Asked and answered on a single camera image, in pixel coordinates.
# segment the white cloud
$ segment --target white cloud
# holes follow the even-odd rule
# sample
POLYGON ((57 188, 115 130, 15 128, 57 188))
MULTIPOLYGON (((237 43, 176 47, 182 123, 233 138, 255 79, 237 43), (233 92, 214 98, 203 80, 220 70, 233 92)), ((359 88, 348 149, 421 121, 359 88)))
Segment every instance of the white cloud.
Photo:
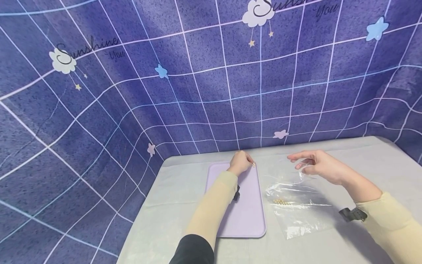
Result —
POLYGON ((274 14, 271 0, 251 0, 248 11, 243 14, 242 22, 249 27, 263 26, 268 19, 273 18, 274 14))
POLYGON ((76 60, 73 59, 65 50, 54 49, 54 52, 49 52, 50 58, 53 60, 53 68, 64 74, 69 74, 75 71, 76 60))

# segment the lavender plastic tray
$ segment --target lavender plastic tray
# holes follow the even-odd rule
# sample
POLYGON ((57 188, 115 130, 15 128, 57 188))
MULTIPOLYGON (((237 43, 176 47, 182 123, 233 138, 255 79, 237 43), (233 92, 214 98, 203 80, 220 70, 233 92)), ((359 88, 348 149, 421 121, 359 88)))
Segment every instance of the lavender plastic tray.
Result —
MULTIPOLYGON (((229 162, 212 163, 208 168, 205 192, 218 175, 229 168, 229 162)), ((217 237, 259 238, 265 235, 264 208, 257 167, 239 176, 240 197, 232 201, 223 217, 217 237)))

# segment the finger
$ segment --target finger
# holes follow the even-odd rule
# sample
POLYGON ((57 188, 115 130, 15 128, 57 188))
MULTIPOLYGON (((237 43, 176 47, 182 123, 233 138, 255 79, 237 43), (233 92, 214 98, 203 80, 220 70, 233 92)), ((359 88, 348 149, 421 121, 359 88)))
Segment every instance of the finger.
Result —
POLYGON ((307 158, 301 162, 299 162, 298 164, 296 164, 295 169, 300 169, 303 168, 307 165, 315 165, 315 162, 313 159, 307 158))
POLYGON ((249 153, 248 152, 246 152, 246 159, 251 163, 251 164, 254 164, 255 163, 255 161, 254 161, 254 159, 249 155, 249 153))
POLYGON ((290 155, 287 156, 287 158, 289 160, 297 161, 298 159, 301 159, 301 158, 312 158, 314 153, 315 153, 315 151, 302 151, 302 152, 299 152, 299 153, 290 154, 290 155))
POLYGON ((302 169, 302 173, 307 174, 307 175, 317 175, 317 169, 315 168, 315 166, 308 166, 302 169))

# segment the hand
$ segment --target hand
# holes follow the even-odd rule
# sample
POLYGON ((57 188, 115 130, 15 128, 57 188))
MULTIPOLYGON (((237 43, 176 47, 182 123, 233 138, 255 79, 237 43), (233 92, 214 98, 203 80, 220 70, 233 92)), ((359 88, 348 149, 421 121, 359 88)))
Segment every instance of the hand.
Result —
POLYGON ((309 175, 319 175, 336 185, 345 185, 351 178, 359 176, 357 172, 346 164, 338 161, 331 155, 322 150, 302 151, 287 156, 291 162, 304 158, 302 162, 296 165, 296 169, 303 168, 302 172, 309 175))
POLYGON ((243 150, 237 151, 230 161, 230 168, 227 171, 232 172, 236 176, 239 176, 242 172, 247 170, 254 160, 251 156, 243 150))

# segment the pink star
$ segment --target pink star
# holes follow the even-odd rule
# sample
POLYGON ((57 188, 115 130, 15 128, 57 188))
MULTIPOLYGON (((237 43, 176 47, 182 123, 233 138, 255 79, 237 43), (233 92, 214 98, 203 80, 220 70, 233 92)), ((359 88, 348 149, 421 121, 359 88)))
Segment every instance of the pink star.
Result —
POLYGON ((273 139, 283 139, 285 136, 288 136, 289 135, 289 133, 287 133, 286 132, 286 130, 284 129, 284 130, 282 130, 282 131, 280 131, 280 132, 274 132, 274 136, 273 136, 273 139))
POLYGON ((155 145, 151 145, 151 143, 148 143, 147 152, 151 155, 152 158, 152 155, 155 154, 155 145))

